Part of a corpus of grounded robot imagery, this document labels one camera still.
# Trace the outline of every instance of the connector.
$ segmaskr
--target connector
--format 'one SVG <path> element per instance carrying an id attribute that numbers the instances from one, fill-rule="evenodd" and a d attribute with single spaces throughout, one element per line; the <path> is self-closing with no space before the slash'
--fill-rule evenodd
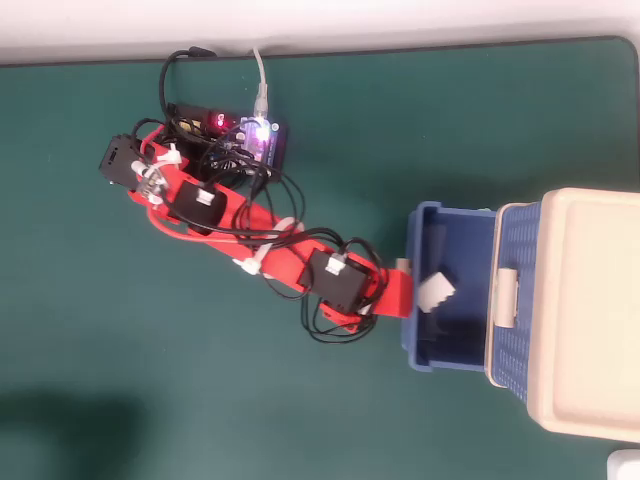
<path id="1" fill-rule="evenodd" d="M 253 104 L 253 116 L 256 118 L 267 118 L 269 113 L 269 100 L 267 99 L 267 84 L 260 83 L 258 85 L 258 94 Z"/>
<path id="2" fill-rule="evenodd" d="M 339 253 L 334 253 L 329 257 L 329 261 L 327 262 L 327 266 L 324 268 L 327 272 L 333 275 L 340 275 L 340 272 L 344 270 L 346 266 L 346 255 L 341 255 Z"/>

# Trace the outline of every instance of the green cutting mat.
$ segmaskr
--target green cutting mat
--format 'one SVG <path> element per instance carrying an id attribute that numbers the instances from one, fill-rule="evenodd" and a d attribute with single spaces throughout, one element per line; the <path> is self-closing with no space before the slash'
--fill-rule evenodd
<path id="1" fill-rule="evenodd" d="M 403 255 L 420 201 L 495 208 L 639 186 L 637 61 L 619 38 L 269 58 L 308 226 Z M 398 320 L 312 342 L 297 305 L 164 237 L 97 167 L 160 114 L 160 64 L 0 69 L 0 476 L 605 478 L 616 445 L 555 435 L 482 374 L 419 374 Z M 250 109 L 252 59 L 182 62 L 168 95 Z"/>

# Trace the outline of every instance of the beige lid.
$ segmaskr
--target beige lid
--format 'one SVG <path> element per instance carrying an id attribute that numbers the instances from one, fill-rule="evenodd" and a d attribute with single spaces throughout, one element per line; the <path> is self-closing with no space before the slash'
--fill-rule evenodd
<path id="1" fill-rule="evenodd" d="M 640 194 L 545 195 L 527 401 L 548 430 L 640 442 Z"/>

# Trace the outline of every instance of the white object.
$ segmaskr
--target white object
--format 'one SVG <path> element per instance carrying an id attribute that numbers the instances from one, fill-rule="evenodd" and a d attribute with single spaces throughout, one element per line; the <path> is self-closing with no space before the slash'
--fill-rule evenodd
<path id="1" fill-rule="evenodd" d="M 332 275 L 340 275 L 340 272 L 347 265 L 345 263 L 345 255 L 340 255 L 338 253 L 334 253 L 329 257 L 329 261 L 327 262 L 327 266 L 324 268 L 327 272 Z"/>
<path id="2" fill-rule="evenodd" d="M 211 202 L 213 201 L 213 197 L 215 195 L 211 192 L 207 192 L 206 190 L 199 188 L 198 196 L 196 197 L 196 202 L 202 203 L 203 205 L 211 206 Z"/>
<path id="3" fill-rule="evenodd" d="M 176 149 L 176 144 L 172 143 L 171 148 L 167 150 L 167 153 L 164 155 L 160 155 L 158 157 L 157 163 L 164 163 L 165 165 L 180 165 L 182 163 L 182 156 L 180 152 Z"/>
<path id="4" fill-rule="evenodd" d="M 427 278 L 418 288 L 418 307 L 424 313 L 431 311 L 455 293 L 456 289 L 451 285 L 442 272 L 436 272 Z"/>
<path id="5" fill-rule="evenodd" d="M 285 217 L 280 220 L 273 230 L 284 231 L 290 225 L 296 221 L 293 217 Z M 304 225 L 302 223 L 298 223 L 297 228 L 304 230 Z M 267 238 L 276 238 L 277 235 L 269 235 Z M 262 261 L 264 257 L 267 256 L 269 250 L 271 250 L 271 246 L 273 243 L 265 243 L 264 245 L 260 245 L 260 248 L 256 251 L 253 257 L 245 258 L 244 260 L 233 259 L 233 263 L 236 265 L 240 265 L 240 267 L 247 272 L 249 275 L 257 275 L 260 273 L 260 269 L 262 268 Z"/>
<path id="6" fill-rule="evenodd" d="M 607 480 L 640 480 L 640 450 L 618 450 L 609 455 Z"/>
<path id="7" fill-rule="evenodd" d="M 518 271 L 499 268 L 493 298 L 493 324 L 497 327 L 513 328 L 517 313 Z"/>

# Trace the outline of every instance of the white plastic clip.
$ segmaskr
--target white plastic clip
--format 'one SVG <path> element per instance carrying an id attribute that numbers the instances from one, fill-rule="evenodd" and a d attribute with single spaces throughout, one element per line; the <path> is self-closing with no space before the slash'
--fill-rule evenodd
<path id="1" fill-rule="evenodd" d="M 275 227 L 273 227 L 273 230 L 284 231 L 287 227 L 293 225 L 295 221 L 296 219 L 293 217 L 285 217 L 280 220 Z M 298 223 L 297 227 L 304 230 L 304 226 L 302 225 L 302 223 Z M 277 235 L 267 236 L 267 238 L 276 237 Z M 234 258 L 233 262 L 236 265 L 240 265 L 240 267 L 249 275 L 257 275 L 258 273 L 260 273 L 260 269 L 262 268 L 262 261 L 264 260 L 264 257 L 267 256 L 267 253 L 269 253 L 272 245 L 273 243 L 265 243 L 264 245 L 261 245 L 260 248 L 258 248 L 253 257 L 249 257 L 244 260 L 237 260 Z"/>
<path id="2" fill-rule="evenodd" d="M 182 163 L 182 156 L 180 152 L 176 150 L 176 144 L 172 143 L 171 148 L 167 150 L 167 153 L 158 157 L 158 163 L 162 162 L 163 165 L 180 165 Z"/>
<path id="3" fill-rule="evenodd" d="M 340 272 L 347 266 L 345 263 L 346 255 L 340 255 L 339 253 L 334 253 L 329 257 L 329 261 L 327 262 L 327 266 L 324 269 L 331 273 L 332 275 L 340 275 Z"/>

